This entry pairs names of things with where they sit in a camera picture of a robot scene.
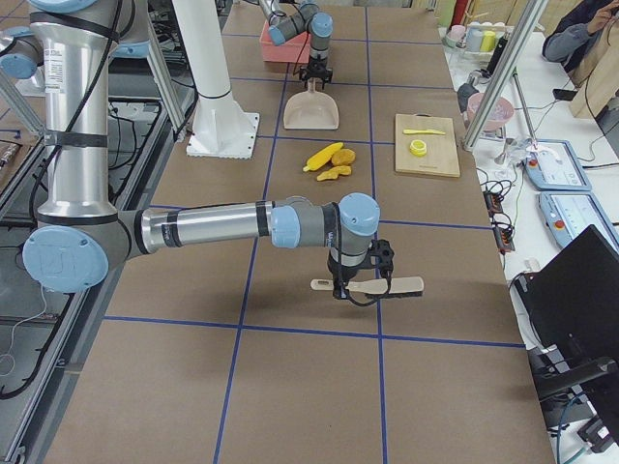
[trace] blue tape line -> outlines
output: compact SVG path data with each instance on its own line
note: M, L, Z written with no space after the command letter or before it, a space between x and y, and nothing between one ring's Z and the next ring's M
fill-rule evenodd
M320 330L315 330L315 329L294 329L294 328L287 328L287 327L248 326L248 325L244 325L243 329L247 331L276 332L276 333L282 333L282 334L327 335L327 336L346 336L346 337L351 337L351 338L378 339L378 335L375 333L320 331Z
M441 42L413 42L413 41L369 41L370 44L412 44L412 45L440 45Z
M290 82L285 78L281 79L273 79L269 77L239 77L239 76L231 76L231 80L247 80L247 81L257 81L257 82ZM363 84L361 82L331 82L329 85L347 85L347 86L356 86L356 87L380 87L385 89L422 89L422 90L454 90L453 87L436 87L433 85L403 85L403 84Z
M217 329L237 329L236 324L224 324L220 322L204 322L204 321L185 321L177 319L158 319L150 317L132 317L132 316L112 316L106 315L103 317L106 321L123 321L123 322L145 322L147 324L166 324L170 326L195 326L195 327L213 327Z
M489 346L493 348L517 348L525 349L523 343L508 343L503 341L482 341L482 340L458 340L451 338L431 338L424 336L407 335L383 335L384 340L397 341L418 341L421 343L438 343L443 345L469 345L469 346Z
M305 140L305 141L309 141L309 142L328 142L328 143L333 143L334 139L333 138L310 138L310 137L295 137L295 136L289 136L289 135L276 135L273 138L277 139L277 140ZM367 140L341 140L338 139L339 142L343 142L343 143L359 143L359 144L363 144L363 145L369 145L371 142L368 142Z
M285 82L285 79L275 79L272 77L232 77L230 76L230 80L250 80L250 81L258 81L258 82Z
M7 19L8 17L11 17L11 15L12 15L13 13L15 13L15 12L17 11L17 9L18 9L21 5L23 5L23 2L25 2L25 1L26 1L26 0L21 0L21 1L17 4L17 6L16 6L15 8L13 8L13 9L9 12L9 14L7 14L7 15L6 15L6 16L4 16L2 19L0 19L0 22L4 21L4 20L5 20L5 19Z
M371 84L373 87L380 87L383 89L421 89L421 90L452 90L454 93L454 87L436 87L432 85L400 85L400 84Z
M252 253L252 258L255 257L255 251ZM249 297L249 286L246 286L244 296L244 305L247 305ZM194 327L209 327L214 329L236 329L254 332L271 332L284 334L300 334L300 335L326 335L326 336L343 336L350 338L369 338L369 339L384 339L396 341L411 341L418 343L438 343L449 345L473 345L473 346L489 346L497 348L524 348L522 343L509 343L501 341L482 341L482 340L461 340L456 338L432 338L424 336L408 336L408 335L388 335L376 333L359 333L359 332L340 332L340 331L321 331L315 329L295 329L288 327L273 327L273 326L255 326L255 325L239 325L226 324L221 322L205 322L205 321L188 321L178 319L160 319L150 317L134 317L134 316L114 316L106 315L103 317L106 321L120 322L141 322L145 324L163 324L170 326L194 326ZM382 333L382 319L379 322L379 332Z
M437 222L416 222L407 220L388 220L381 219L381 224L394 224L394 225L416 225L421 227L444 227L450 229L473 229L473 230L492 230L489 225L465 225L465 224L442 224Z
M245 284L245 293L243 294L243 305L241 306L241 314L239 315L239 324L237 326L236 338L234 340L234 349L232 351L232 360L230 361L230 371L228 373L228 381L225 387L225 396L223 397L223 406L221 407L220 428L217 434L217 444L213 454L213 464L217 464L220 459L221 441L223 439L223 431L225 429L225 420L228 413L228 404L230 402L230 394L232 392L232 382L234 380L234 371L236 369L236 360L239 354L239 346L241 345L241 334L243 333L243 322L245 321L245 311L248 306L250 297L251 277L253 275L253 264L255 262L255 254L258 249L258 240L253 240L253 249L251 250L250 266L248 269L248 279Z
M259 39L260 35L258 34L233 34L233 33L221 33L222 37L250 37ZM412 44L412 45L441 45L441 42L417 42L417 41L371 41L369 39L335 39L331 38L331 42L358 42L362 44L370 43L370 44Z
M271 179L271 168L273 167L273 160L275 159L275 149L278 144L278 133L280 132L280 119L283 117L283 102L286 94L286 84L288 83L288 71L290 64L286 65L286 75L281 86L280 107L278 109L278 120L275 123L275 135L273 137L273 145L271 146L271 156L269 157L269 165L267 167L267 178L264 183L264 190L262 190L262 199L267 199L267 192L269 191L269 181Z
M175 206L175 205L148 205L149 208L158 208L160 210L184 210L186 206Z
M286 76L288 76L288 69L290 65L286 66ZM267 168L267 175L264 181L264 190L262 191L262 199L266 198L266 193L269 189L269 178L271 176L271 167L273 166L273 158L275 157L275 148L277 144L277 135L278 130L280 128L280 116L283 109L283 100L285 97L286 90L286 80L284 80L282 88L281 88L281 97L280 97L280 110L278 112L278 120L275 125L275 140L273 141L273 146L271 147L271 156L269 158L269 167ZM213 454L213 464L218 464L220 459L221 452L221 441L223 439L223 432L225 430L225 420L228 412L228 404L230 402L230 393L232 391L232 382L234 380L234 371L236 368L236 360L239 353L239 346L241 345L241 334L243 333L243 325L245 321L245 311L248 305L248 299L250 295L250 286L251 286L251 277L253 275L253 265L255 263L255 254L258 249L258 240L254 239L253 241L253 249L251 250L251 259L250 259L250 268L248 270L248 279L245 285L245 294L243 295L243 306L241 307L241 314L239 316L239 325L236 333L236 339L234 341L234 350L232 352L232 360L230 362L230 372L228 374L228 383L225 389L225 397L223 400L223 406L221 408L221 419L220 419L220 428L217 436L217 444L215 446L215 452Z
M366 24L366 55L368 67L368 119L369 119L369 158L371 161L371 194L376 198L376 177L374 163L374 126L371 112L371 65L369 61L369 21L368 7L364 8L364 19ZM374 269L374 276L378 277L378 269ZM389 448L387 442L387 407L385 399L385 360L383 356L383 317L380 301L376 303L376 328L378 330L378 384L380 391L380 434L382 444L383 464L389 463Z

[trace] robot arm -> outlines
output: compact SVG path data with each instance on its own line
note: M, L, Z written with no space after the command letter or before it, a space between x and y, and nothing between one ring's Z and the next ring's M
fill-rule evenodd
M120 212L107 224L42 227L26 242L23 259L43 286L72 293L101 282L121 262L163 247L270 236L275 247L328 247L334 297L349 299L346 285L361 269L378 269L391 280L393 251L373 239L379 218L378 204L363 193L323 206L293 197L164 213Z
M29 79L43 64L41 43L27 27L0 31L0 69L15 79Z
M304 32L309 33L309 61L300 70L301 80L320 79L323 87L325 83L331 82L333 70L327 68L327 63L333 19L321 12L313 0L304 1L297 13L291 16L280 9L278 0L259 0L259 4L269 20L269 35L275 45L282 45Z
M361 193L338 205L291 198L166 213L117 211L107 199L106 62L121 36L133 34L139 43L140 23L147 18L139 20L138 4L145 0L30 2L38 8L32 29L44 44L49 179L47 201L37 211L39 228L23 249L35 280L52 290L79 292L127 260L162 247L271 236L276 247L328 247L338 299L350 299L346 284L360 269L378 269L389 292L393 252L385 241L372 239L380 211ZM288 30L299 18L313 24L320 18L316 9L307 3L279 27ZM307 27L322 38L317 26ZM322 46L318 39L312 43L315 51ZM326 66L326 51L314 58Z

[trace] person's arm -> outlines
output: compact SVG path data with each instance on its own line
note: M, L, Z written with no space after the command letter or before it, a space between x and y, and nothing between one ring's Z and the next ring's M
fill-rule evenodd
M548 61L563 62L604 29L611 18L610 11L619 7L619 1L613 0L601 8L600 5L599 1L585 0L561 19L554 33L544 42L544 57Z
M586 44L591 37L587 31L586 23L571 25L563 32L548 37L544 43L542 54L548 61L563 62L578 48Z

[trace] wooden cutting board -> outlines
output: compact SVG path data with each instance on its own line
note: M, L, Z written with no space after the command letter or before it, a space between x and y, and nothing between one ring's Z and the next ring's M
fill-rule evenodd
M404 129L435 129L444 131L445 135L420 133L404 135L402 133ZM427 154L424 157L416 157L408 150L410 142L414 139L426 142ZM396 172L460 177L454 122L449 118L429 118L412 114L397 114Z

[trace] yellow bottle cap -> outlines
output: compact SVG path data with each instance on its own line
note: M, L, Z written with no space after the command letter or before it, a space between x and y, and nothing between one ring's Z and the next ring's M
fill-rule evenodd
M423 140L415 139L410 142L408 150L416 157L424 157L427 153L426 142L424 142Z

